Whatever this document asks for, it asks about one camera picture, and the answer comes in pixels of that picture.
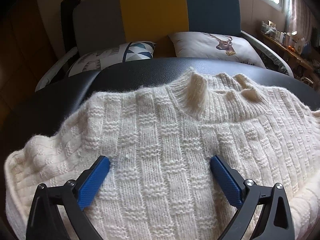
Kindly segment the cream knitted sweater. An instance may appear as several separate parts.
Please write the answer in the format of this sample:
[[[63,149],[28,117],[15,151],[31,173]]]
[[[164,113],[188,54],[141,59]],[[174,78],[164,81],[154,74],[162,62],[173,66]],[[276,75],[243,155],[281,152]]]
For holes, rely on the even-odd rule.
[[[244,75],[200,75],[128,93],[98,92],[52,137],[5,161],[6,215],[19,239],[37,185],[60,186],[100,156],[110,172],[86,209],[104,239],[217,239],[231,207],[209,168],[227,163],[257,184],[282,183],[295,238],[319,221],[319,111]]]

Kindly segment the wooden side table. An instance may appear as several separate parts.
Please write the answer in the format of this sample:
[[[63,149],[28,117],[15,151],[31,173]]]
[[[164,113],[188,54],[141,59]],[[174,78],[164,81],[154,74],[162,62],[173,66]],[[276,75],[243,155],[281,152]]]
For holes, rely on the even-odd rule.
[[[319,58],[303,55],[304,39],[278,31],[272,22],[261,23],[260,36],[267,46],[283,59],[293,72],[294,78],[319,92]]]

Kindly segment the geometric pattern pillow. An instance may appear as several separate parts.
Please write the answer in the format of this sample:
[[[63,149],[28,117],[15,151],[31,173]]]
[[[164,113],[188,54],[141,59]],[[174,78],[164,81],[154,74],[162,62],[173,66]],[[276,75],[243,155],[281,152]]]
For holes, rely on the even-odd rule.
[[[69,76],[89,70],[103,70],[122,62],[152,59],[155,47],[154,42],[136,41],[87,53],[73,64]]]

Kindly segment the deer print pillow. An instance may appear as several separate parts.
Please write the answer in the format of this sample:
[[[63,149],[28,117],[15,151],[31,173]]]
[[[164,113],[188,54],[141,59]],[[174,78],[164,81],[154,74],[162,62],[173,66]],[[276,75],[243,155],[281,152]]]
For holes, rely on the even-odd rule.
[[[169,38],[177,57],[232,61],[265,68],[260,56],[244,38],[193,31],[174,33]]]

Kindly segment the pink curtain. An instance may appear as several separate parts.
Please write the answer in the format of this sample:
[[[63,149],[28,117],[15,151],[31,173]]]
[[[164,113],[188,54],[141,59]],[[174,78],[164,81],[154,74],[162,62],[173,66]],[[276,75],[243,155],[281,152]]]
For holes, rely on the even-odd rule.
[[[287,0],[286,32],[296,32],[298,37],[310,41],[312,13],[303,0]]]

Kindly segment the black rolled mat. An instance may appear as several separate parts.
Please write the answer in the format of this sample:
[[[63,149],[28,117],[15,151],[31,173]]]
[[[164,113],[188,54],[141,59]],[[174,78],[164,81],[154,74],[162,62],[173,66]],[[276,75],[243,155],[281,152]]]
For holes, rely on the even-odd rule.
[[[73,11],[80,4],[81,0],[63,0],[60,3],[60,20],[63,45],[66,52],[76,47],[74,31]]]

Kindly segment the tricolour sofa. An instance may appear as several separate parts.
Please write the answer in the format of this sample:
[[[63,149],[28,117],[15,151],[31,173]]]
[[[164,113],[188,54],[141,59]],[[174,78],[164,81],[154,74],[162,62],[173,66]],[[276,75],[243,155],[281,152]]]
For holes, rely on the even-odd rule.
[[[63,45],[60,3],[37,0],[49,39]],[[241,29],[239,0],[81,0],[73,11],[76,47],[66,52],[39,81],[37,89],[67,75],[73,64],[87,53],[121,44],[156,43],[154,57],[177,57],[169,36],[179,32],[202,32],[244,38],[264,53],[276,71],[292,75],[289,65],[273,50]]]

